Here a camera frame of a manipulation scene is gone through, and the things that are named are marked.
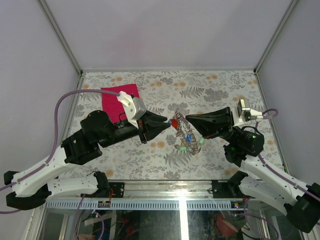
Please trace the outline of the green tag key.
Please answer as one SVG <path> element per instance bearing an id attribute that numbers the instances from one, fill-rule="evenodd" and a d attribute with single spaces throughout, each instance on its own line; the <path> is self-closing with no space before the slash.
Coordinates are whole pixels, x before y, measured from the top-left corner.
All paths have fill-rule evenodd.
<path id="1" fill-rule="evenodd" d="M 205 138 L 201 137 L 198 141 L 199 145 L 203 145 L 205 143 Z"/>
<path id="2" fill-rule="evenodd" d="M 187 152 L 187 151 L 189 151 L 189 148 L 187 146 L 181 146 L 181 147 L 179 147 L 179 151 Z"/>

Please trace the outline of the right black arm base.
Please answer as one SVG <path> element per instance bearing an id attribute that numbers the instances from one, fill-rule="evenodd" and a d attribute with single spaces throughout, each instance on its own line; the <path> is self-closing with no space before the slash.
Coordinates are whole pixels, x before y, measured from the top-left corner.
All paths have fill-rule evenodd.
<path id="1" fill-rule="evenodd" d="M 211 180 L 211 187 L 207 190 L 214 199 L 234 199 L 243 198 L 245 195 L 240 190 L 240 183 L 249 175 L 242 171 L 237 171 L 228 180 Z"/>

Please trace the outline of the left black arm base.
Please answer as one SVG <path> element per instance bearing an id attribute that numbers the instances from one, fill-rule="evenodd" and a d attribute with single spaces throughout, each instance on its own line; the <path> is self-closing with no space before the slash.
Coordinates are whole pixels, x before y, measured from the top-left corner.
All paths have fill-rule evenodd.
<path id="1" fill-rule="evenodd" d="M 109 187 L 104 189 L 100 194 L 100 198 L 107 199 L 122 199 L 125 193 L 125 183 L 124 182 L 110 182 Z"/>

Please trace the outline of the red tag key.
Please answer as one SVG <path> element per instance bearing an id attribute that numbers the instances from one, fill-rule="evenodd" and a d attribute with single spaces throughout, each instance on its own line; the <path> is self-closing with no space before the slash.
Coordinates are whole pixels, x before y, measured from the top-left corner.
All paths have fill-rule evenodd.
<path id="1" fill-rule="evenodd" d="M 173 118 L 173 119 L 171 120 L 171 125 L 172 125 L 175 129 L 178 129 L 178 128 L 179 128 L 179 125 L 180 125 L 180 122 L 179 122 L 177 119 Z"/>

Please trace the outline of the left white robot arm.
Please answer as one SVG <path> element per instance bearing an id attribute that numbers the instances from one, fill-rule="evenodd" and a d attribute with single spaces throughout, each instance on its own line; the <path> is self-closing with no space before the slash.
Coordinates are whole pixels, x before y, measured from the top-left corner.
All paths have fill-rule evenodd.
<path id="1" fill-rule="evenodd" d="M 82 178 L 59 179 L 59 175 L 100 157 L 106 148 L 138 136 L 145 144 L 170 127 L 168 119 L 150 111 L 139 118 L 137 126 L 127 120 L 112 123 L 102 110 L 91 112 L 80 122 L 81 128 L 66 138 L 53 153 L 27 170 L 7 171 L 4 183 L 12 191 L 6 195 L 8 207 L 26 211 L 53 198 L 80 195 L 89 198 L 110 198 L 112 188 L 104 172 L 95 171 Z"/>

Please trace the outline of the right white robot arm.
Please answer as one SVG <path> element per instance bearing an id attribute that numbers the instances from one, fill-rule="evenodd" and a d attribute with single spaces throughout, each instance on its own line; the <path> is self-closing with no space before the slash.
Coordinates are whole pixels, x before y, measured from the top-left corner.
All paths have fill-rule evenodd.
<path id="1" fill-rule="evenodd" d="M 225 107 L 204 114 L 186 115 L 186 120 L 205 139 L 221 138 L 224 155 L 239 171 L 228 180 L 233 197 L 254 197 L 283 213 L 298 230 L 310 233 L 320 223 L 320 186 L 289 175 L 261 156 L 265 137 L 255 127 L 248 131 L 249 121 L 266 120 L 262 112 L 248 106 Z"/>

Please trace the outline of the blue tag key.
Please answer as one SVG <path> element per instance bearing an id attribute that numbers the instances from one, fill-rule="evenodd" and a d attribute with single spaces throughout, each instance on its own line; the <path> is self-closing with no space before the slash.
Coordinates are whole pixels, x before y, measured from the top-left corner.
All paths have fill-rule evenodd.
<path id="1" fill-rule="evenodd" d="M 187 140 L 188 142 L 191 142 L 191 141 L 192 141 L 192 136 L 188 134 L 188 135 L 186 136 L 186 140 Z"/>

